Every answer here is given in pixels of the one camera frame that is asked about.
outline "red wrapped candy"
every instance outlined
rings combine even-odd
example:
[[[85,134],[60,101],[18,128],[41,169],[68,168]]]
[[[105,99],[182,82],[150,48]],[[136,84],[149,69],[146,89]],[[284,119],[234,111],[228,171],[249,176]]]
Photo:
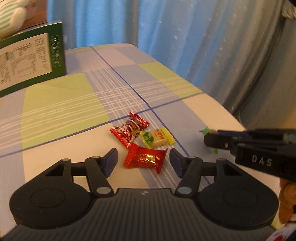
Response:
[[[167,149],[153,150],[132,143],[123,165],[125,167],[154,167],[155,171],[159,174],[166,153]]]
[[[129,148],[134,139],[139,135],[140,131],[144,130],[148,126],[148,121],[131,111],[130,117],[125,124],[122,126],[113,126],[110,131],[126,148]]]

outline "green box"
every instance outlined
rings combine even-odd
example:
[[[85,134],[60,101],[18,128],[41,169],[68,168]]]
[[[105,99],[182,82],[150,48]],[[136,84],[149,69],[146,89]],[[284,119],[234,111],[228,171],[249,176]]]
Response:
[[[38,25],[0,41],[0,97],[65,74],[61,22]]]

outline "yellow candy wrapper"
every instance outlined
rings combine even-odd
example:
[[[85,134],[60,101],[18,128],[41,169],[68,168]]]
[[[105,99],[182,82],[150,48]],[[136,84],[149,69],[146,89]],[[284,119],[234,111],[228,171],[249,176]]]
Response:
[[[146,132],[140,131],[140,138],[149,149],[155,149],[163,145],[171,145],[176,142],[166,128]]]

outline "hand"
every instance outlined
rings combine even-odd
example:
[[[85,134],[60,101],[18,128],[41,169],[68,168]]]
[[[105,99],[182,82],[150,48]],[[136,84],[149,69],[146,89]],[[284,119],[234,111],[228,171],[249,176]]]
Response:
[[[279,219],[281,223],[287,223],[293,215],[293,207],[296,206],[296,183],[288,184],[285,179],[280,180],[281,192],[279,194]]]

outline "curtain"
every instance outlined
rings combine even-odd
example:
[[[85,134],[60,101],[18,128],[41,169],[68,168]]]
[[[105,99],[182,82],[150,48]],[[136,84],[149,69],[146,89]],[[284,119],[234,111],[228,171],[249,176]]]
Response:
[[[234,113],[272,43],[280,0],[48,0],[66,48],[131,43]]]

